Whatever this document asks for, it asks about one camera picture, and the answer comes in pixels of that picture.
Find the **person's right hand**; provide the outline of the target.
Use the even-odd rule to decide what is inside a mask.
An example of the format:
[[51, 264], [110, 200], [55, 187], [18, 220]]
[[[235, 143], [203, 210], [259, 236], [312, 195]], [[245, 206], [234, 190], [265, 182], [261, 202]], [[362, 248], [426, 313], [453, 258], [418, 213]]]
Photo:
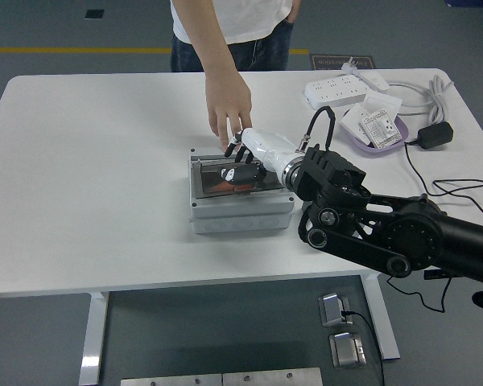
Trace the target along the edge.
[[216, 69], [205, 73], [205, 97], [210, 128], [226, 150], [231, 136], [253, 126], [250, 89], [236, 69]]

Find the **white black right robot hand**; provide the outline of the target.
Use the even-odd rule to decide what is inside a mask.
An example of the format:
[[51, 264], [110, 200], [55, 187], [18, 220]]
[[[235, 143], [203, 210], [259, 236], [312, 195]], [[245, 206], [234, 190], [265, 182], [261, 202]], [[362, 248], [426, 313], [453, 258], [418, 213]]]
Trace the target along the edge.
[[225, 151], [225, 157], [230, 157], [238, 145], [240, 148], [236, 162], [240, 162], [244, 152], [248, 150], [250, 153], [247, 162], [255, 157], [266, 170], [277, 174], [284, 187], [293, 190], [293, 174], [303, 161], [303, 150], [281, 135], [253, 128], [243, 129], [234, 135]]

